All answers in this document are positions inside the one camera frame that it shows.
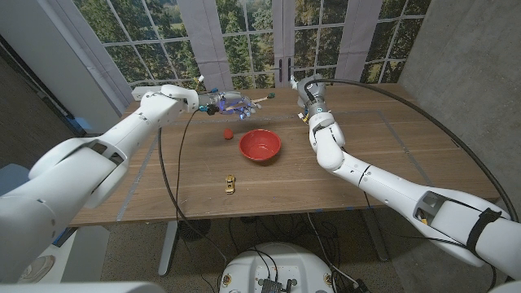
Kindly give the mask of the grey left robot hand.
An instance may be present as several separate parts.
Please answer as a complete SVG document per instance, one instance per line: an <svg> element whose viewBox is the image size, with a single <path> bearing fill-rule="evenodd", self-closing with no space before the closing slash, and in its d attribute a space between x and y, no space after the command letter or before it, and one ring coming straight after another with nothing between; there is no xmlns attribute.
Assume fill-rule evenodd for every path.
<svg viewBox="0 0 521 293"><path fill-rule="evenodd" d="M238 91L199 94L199 110L208 115L238 115L245 119L260 109L261 105Z"/></svg>

